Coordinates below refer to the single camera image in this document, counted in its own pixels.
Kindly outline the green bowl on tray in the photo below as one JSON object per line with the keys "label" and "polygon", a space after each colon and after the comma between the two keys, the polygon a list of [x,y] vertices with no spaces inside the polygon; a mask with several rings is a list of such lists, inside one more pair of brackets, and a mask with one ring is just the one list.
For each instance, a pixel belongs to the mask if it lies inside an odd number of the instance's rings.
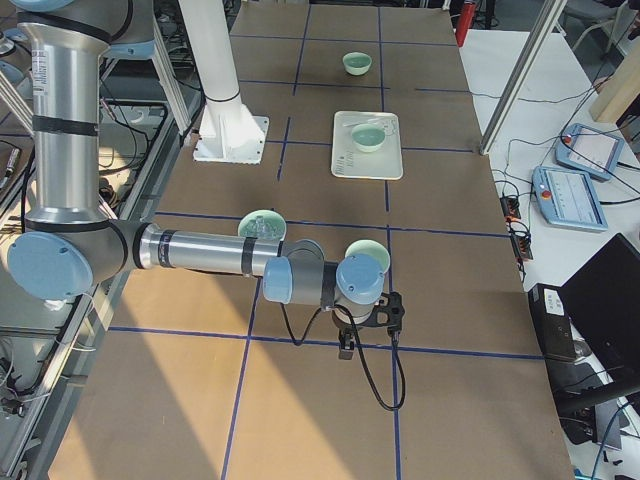
{"label": "green bowl on tray", "polygon": [[351,129],[351,140],[356,149],[363,153],[378,151],[385,142],[385,130],[374,124],[359,124]]}

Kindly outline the black laptop computer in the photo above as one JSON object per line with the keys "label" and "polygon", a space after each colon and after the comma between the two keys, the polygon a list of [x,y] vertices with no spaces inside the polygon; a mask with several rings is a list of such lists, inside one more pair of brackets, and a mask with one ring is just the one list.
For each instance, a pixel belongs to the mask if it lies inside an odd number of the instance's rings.
{"label": "black laptop computer", "polygon": [[611,383],[575,396],[556,397],[569,414],[630,396],[639,399],[639,250],[618,233],[560,289],[572,325],[613,377]]}

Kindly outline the blue teach pendant far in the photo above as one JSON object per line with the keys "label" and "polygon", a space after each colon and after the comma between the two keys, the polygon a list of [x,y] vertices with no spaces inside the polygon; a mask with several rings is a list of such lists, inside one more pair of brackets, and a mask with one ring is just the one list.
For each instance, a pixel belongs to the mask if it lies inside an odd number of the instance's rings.
{"label": "blue teach pendant far", "polygon": [[623,139],[580,123],[568,126],[556,145],[559,165],[608,181],[622,153]]}

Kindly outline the black box with label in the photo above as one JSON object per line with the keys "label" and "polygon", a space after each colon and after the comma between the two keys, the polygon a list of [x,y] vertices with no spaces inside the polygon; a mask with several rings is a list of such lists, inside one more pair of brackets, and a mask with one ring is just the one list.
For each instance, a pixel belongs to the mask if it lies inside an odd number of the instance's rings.
{"label": "black box with label", "polygon": [[565,313],[559,289],[538,283],[528,292],[531,319],[538,344],[547,359],[573,362],[577,356],[568,315]]}

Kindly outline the green bowl with ice cubes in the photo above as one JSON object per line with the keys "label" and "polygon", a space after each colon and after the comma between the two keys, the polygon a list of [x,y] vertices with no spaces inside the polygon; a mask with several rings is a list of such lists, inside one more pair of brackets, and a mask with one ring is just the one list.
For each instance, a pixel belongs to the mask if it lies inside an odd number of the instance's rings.
{"label": "green bowl with ice cubes", "polygon": [[273,210],[254,210],[238,225],[238,235],[263,240],[283,240],[287,226],[285,219]]}

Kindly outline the aluminium frame post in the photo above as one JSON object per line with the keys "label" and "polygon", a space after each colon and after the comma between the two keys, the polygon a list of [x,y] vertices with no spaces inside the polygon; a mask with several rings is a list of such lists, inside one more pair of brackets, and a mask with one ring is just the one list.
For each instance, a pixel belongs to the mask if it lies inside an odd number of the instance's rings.
{"label": "aluminium frame post", "polygon": [[544,2],[483,134],[479,146],[481,155],[488,155],[493,147],[518,98],[524,81],[566,4],[567,0],[547,0]]}

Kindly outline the cream bear tray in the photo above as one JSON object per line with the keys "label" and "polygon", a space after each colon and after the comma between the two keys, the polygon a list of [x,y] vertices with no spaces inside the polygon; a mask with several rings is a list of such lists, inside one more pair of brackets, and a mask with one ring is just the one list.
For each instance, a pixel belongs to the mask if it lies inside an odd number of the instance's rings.
{"label": "cream bear tray", "polygon": [[404,171],[398,116],[386,112],[336,112],[331,173],[342,178],[401,179]]}

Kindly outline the blue teach pendant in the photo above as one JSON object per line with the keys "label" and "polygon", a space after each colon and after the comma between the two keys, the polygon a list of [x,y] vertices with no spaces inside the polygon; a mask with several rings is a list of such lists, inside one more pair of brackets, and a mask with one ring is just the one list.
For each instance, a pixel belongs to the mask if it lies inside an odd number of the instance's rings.
{"label": "blue teach pendant", "polygon": [[532,186],[544,219],[556,227],[604,232],[604,212],[590,176],[583,171],[538,166]]}
{"label": "blue teach pendant", "polygon": [[568,126],[556,145],[559,165],[608,181],[622,153],[623,139],[580,123]]}

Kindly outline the blue teach pendant near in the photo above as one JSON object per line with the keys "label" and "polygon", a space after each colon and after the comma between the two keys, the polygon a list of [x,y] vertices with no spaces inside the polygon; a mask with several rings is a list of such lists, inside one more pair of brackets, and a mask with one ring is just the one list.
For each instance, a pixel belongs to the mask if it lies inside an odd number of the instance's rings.
{"label": "blue teach pendant near", "polygon": [[604,232],[604,212],[590,176],[583,171],[538,166],[532,186],[544,219],[556,227]]}

